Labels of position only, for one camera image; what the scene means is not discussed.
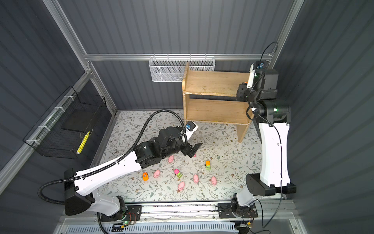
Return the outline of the orange green mixer toy truck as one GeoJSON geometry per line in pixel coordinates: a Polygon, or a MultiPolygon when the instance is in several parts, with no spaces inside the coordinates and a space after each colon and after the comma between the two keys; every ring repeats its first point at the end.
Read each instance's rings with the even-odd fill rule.
{"type": "Polygon", "coordinates": [[[210,165],[210,161],[209,161],[209,160],[207,160],[207,161],[205,162],[205,167],[206,167],[207,170],[210,170],[210,169],[211,169],[211,165],[210,165]]]}

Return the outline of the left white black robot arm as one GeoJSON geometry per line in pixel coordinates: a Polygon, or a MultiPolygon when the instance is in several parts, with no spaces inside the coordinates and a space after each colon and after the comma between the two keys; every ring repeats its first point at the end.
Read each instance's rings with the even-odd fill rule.
{"type": "Polygon", "coordinates": [[[181,127],[167,127],[157,137],[139,143],[123,160],[116,158],[99,166],[74,172],[67,170],[64,175],[76,175],[78,180],[65,183],[65,213],[77,215],[84,211],[102,213],[111,219],[119,219],[127,211],[120,196],[109,196],[97,188],[132,172],[159,164],[161,160],[181,152],[194,157],[201,144],[192,146],[184,137],[190,138],[198,126],[189,121],[183,132],[181,127]]]}

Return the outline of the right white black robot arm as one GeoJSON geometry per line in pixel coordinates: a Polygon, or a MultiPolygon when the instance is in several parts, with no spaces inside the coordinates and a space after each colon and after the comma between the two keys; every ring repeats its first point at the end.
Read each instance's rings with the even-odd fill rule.
{"type": "Polygon", "coordinates": [[[293,194],[297,191],[287,168],[287,137],[291,108],[277,99],[278,72],[252,68],[247,83],[239,86],[237,100],[248,103],[247,117],[253,122],[262,143],[260,173],[246,175],[246,186],[231,200],[237,217],[253,217],[257,197],[293,194]]]}

